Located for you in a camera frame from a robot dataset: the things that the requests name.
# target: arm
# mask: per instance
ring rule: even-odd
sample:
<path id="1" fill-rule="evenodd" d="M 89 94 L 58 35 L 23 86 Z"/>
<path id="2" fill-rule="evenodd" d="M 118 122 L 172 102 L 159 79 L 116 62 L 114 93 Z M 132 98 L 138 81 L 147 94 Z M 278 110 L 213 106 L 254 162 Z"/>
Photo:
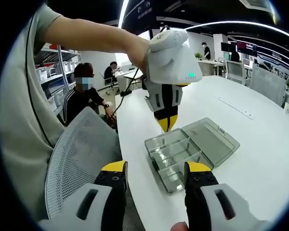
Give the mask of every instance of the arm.
<path id="1" fill-rule="evenodd" d="M 145 70 L 149 41 L 117 27 L 61 16 L 51 23 L 42 39 L 75 50 L 126 53 L 132 63 Z"/>

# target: floor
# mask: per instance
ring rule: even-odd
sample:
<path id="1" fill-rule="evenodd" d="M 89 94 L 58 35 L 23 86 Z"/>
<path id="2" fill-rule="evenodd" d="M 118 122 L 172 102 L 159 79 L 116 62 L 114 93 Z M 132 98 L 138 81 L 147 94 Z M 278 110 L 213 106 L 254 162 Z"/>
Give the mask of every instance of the floor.
<path id="1" fill-rule="evenodd" d="M 141 88 L 141 83 L 137 82 L 137 83 L 133 83 L 130 87 L 131 90 L 136 90 Z M 100 90 L 98 91 L 98 93 L 100 93 L 101 97 L 103 97 L 105 99 L 105 101 L 107 102 L 111 102 L 112 103 L 112 108 L 113 110 L 115 110 L 116 108 L 116 100 L 115 100 L 115 96 L 119 93 L 117 93 L 116 90 L 111 90 L 109 91 L 109 95 L 106 94 L 106 91 L 109 90 L 109 88 L 104 89 L 104 90 Z M 99 106 L 99 111 L 101 114 L 104 114 L 104 108 L 103 106 Z"/>

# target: ceiling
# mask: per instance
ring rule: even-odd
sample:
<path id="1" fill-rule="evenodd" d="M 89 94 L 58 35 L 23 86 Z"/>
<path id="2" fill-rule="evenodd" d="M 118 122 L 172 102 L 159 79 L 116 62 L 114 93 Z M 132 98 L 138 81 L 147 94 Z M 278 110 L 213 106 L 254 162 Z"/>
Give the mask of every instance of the ceiling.
<path id="1" fill-rule="evenodd" d="M 127 13 L 141 0 L 130 0 Z M 176 18 L 188 20 L 197 24 L 238 20 L 266 24 L 289 33 L 289 0 L 271 0 L 278 12 L 279 19 L 274 23 L 268 12 L 248 9 L 239 0 L 150 0 L 153 14 L 161 18 Z M 69 4 L 63 0 L 49 0 L 48 5 L 55 11 L 70 18 L 82 18 L 97 23 L 118 20 L 123 0 L 78 0 L 77 4 Z M 166 9 L 174 3 L 179 6 L 172 10 Z M 152 26 L 160 26 L 162 21 Z M 191 25 L 178 22 L 163 22 L 173 27 L 186 28 Z M 191 29 L 196 33 L 224 33 L 227 35 L 257 38 L 278 44 L 289 50 L 289 37 L 267 28 L 242 24 L 223 24 L 204 26 Z"/>

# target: person sitting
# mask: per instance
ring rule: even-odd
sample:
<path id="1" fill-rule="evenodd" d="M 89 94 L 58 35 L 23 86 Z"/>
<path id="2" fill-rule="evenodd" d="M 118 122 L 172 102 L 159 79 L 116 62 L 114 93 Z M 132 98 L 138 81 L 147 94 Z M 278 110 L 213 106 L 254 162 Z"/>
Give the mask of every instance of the person sitting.
<path id="1" fill-rule="evenodd" d="M 230 61 L 239 63 L 239 62 L 240 62 L 240 55 L 239 55 L 239 53 L 236 52 L 236 51 L 232 52 L 232 53 L 231 53 Z"/>
<path id="2" fill-rule="evenodd" d="M 116 73 L 118 71 L 118 64 L 117 62 L 113 61 L 110 63 L 109 67 L 106 68 L 105 72 L 104 72 L 104 79 L 105 84 L 109 84 L 111 82 L 116 82 L 117 79 L 114 77 L 114 73 Z"/>
<path id="3" fill-rule="evenodd" d="M 74 70 L 74 76 L 76 86 L 64 97 L 63 116 L 66 125 L 69 125 L 85 107 L 89 106 L 99 113 L 98 106 L 102 105 L 106 115 L 101 115 L 101 118 L 112 127 L 116 117 L 112 116 L 113 111 L 110 105 L 93 87 L 94 73 L 92 65 L 90 63 L 78 64 Z"/>

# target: person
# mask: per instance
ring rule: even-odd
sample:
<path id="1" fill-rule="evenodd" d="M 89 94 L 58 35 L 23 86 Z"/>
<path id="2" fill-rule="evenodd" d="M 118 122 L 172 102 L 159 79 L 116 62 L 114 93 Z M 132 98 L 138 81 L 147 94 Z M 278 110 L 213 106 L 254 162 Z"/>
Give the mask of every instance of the person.
<path id="1" fill-rule="evenodd" d="M 240 55 L 239 55 L 239 53 L 236 52 L 236 51 L 232 52 L 232 53 L 231 53 L 230 61 L 239 63 L 239 62 L 240 62 Z"/>
<path id="2" fill-rule="evenodd" d="M 44 43 L 80 51 L 126 53 L 145 71 L 148 41 L 123 29 L 69 19 L 43 4 L 17 37 L 0 78 L 0 147 L 17 195 L 34 220 L 47 218 L 45 177 L 64 131 L 38 80 L 34 55 Z"/>
<path id="3" fill-rule="evenodd" d="M 117 62 L 113 61 L 110 63 L 109 67 L 106 68 L 104 72 L 104 78 L 110 79 L 112 78 L 112 81 L 116 81 L 116 78 L 113 76 L 114 73 L 118 71 L 118 64 Z"/>
<path id="4" fill-rule="evenodd" d="M 81 112 L 85 107 L 89 106 L 97 111 L 98 106 L 101 105 L 105 109 L 105 115 L 101 118 L 110 126 L 115 121 L 115 116 L 112 116 L 113 111 L 110 105 L 101 97 L 97 90 L 93 87 L 92 81 L 94 73 L 93 67 L 90 63 L 78 64 L 74 70 L 76 78 L 76 86 L 72 88 L 64 97 L 63 116 L 66 125 Z"/>
<path id="5" fill-rule="evenodd" d="M 207 44 L 205 42 L 203 42 L 201 45 L 204 47 L 204 57 L 207 60 L 210 60 L 211 59 L 210 48 L 207 46 Z"/>

